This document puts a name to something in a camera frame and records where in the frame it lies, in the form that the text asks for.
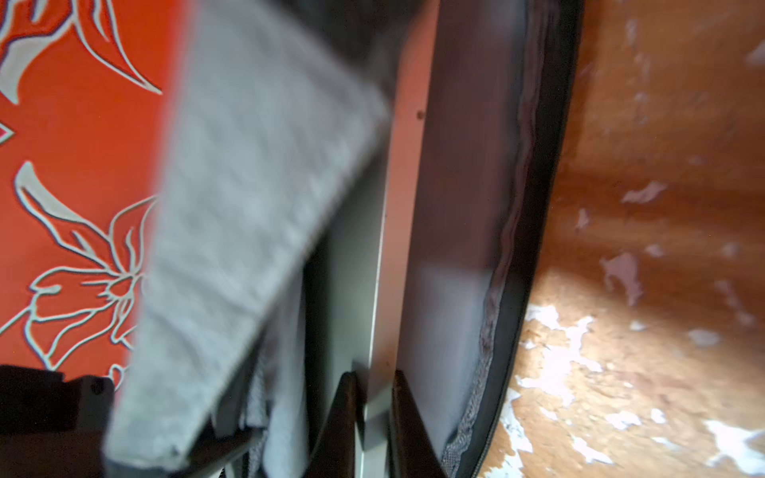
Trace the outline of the silver laptop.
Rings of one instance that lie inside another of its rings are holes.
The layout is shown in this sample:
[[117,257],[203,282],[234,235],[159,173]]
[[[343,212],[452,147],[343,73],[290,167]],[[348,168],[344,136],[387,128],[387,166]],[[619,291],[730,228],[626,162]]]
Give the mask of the silver laptop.
[[355,477],[388,475],[392,383],[440,5],[418,1],[392,33],[392,120],[305,269],[312,454],[341,376],[358,377]]

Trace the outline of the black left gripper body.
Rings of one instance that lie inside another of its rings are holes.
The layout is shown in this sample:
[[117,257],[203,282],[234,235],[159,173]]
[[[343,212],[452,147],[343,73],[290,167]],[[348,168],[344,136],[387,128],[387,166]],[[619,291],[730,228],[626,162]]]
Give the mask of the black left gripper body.
[[1,367],[1,475],[102,477],[101,446],[115,398],[102,376]]

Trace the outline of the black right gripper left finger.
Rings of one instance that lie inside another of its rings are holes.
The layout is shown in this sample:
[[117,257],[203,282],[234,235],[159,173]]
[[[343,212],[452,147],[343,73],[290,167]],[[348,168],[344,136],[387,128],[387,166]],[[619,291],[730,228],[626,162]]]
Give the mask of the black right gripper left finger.
[[305,478],[354,478],[360,405],[358,377],[345,372],[304,473]]

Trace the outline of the grey zippered laptop bag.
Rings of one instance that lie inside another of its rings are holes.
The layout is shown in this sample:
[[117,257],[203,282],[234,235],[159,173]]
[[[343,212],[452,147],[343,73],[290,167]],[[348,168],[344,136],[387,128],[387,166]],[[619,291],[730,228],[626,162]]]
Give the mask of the grey zippered laptop bag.
[[[305,269],[392,120],[418,1],[199,1],[109,477],[304,477]],[[447,477],[504,404],[571,101],[580,1],[440,4],[396,369]]]

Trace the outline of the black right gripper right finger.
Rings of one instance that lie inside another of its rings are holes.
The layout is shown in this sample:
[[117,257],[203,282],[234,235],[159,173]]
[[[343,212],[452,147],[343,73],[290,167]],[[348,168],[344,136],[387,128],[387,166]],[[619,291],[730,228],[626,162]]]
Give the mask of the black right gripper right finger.
[[390,407],[390,476],[446,478],[416,406],[406,376],[396,370]]

